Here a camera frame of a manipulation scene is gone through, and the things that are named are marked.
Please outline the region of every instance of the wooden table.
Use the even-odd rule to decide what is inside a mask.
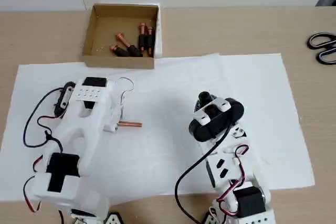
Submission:
[[[3,134],[18,64],[78,61],[88,12],[0,13],[0,131]],[[305,46],[313,32],[336,33],[336,8],[163,9],[166,57],[280,52],[284,60],[316,185],[272,192],[278,224],[334,223],[336,207],[336,67],[315,60]],[[184,196],[185,207],[202,218],[213,195]],[[173,196],[152,197],[111,207],[130,223],[191,223]],[[54,223],[55,207],[33,215],[24,202],[0,204],[0,223]]]

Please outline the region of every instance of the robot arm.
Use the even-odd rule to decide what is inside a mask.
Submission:
[[[220,196],[213,201],[215,213],[210,213],[203,223],[213,223],[207,220],[216,214],[219,223],[226,220],[228,224],[275,224],[270,191],[253,145],[238,122],[243,114],[243,105],[232,98],[217,98],[208,92],[199,95],[189,131],[203,154],[230,127],[225,140],[206,159],[212,186]]]
[[[109,210],[108,198],[92,189],[85,177],[91,173],[102,132],[117,129],[123,109],[120,95],[107,78],[86,77],[65,89],[55,108],[55,114],[63,117],[52,136],[62,146],[80,137],[85,151],[80,156],[60,152],[59,145],[49,141],[43,153],[45,171],[36,173],[32,192],[74,218],[102,223]]]

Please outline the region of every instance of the cardboard box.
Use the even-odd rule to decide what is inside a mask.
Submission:
[[[138,47],[139,23],[155,28],[158,13],[156,5],[95,4],[83,47],[83,61],[88,67],[154,68],[154,58],[147,51],[143,57],[117,57],[109,48],[118,44],[126,49],[117,41],[117,33],[123,33],[128,42]]]

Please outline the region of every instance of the white paper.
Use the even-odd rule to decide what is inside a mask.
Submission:
[[[95,155],[97,169],[88,182],[112,205],[143,197],[173,194],[177,178],[201,152],[188,132],[199,92],[241,100],[243,124],[260,155],[271,189],[314,185],[308,151],[280,55],[205,56],[158,59],[154,70],[87,68],[84,63],[20,66],[13,90],[2,149],[0,200],[23,200],[22,186],[32,175],[40,148],[25,148],[23,128],[39,99],[67,81],[85,76],[131,78],[124,119],[143,128],[104,132]],[[57,95],[37,115],[52,114]],[[27,131],[32,144],[44,141],[33,118]],[[50,122],[52,127],[57,122]],[[82,147],[74,141],[74,149]],[[65,151],[73,146],[64,146]],[[182,193],[212,192],[201,164],[181,183]]]

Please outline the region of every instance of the scissors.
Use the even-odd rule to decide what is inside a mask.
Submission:
[[[313,40],[316,38],[326,38],[327,41],[324,41],[319,44],[313,44]],[[309,37],[307,40],[307,46],[310,49],[316,50],[324,48],[324,51],[319,52],[316,55],[316,59],[319,63],[324,65],[335,65],[336,60],[326,60],[326,56],[336,52],[336,35],[331,33],[317,33]]]

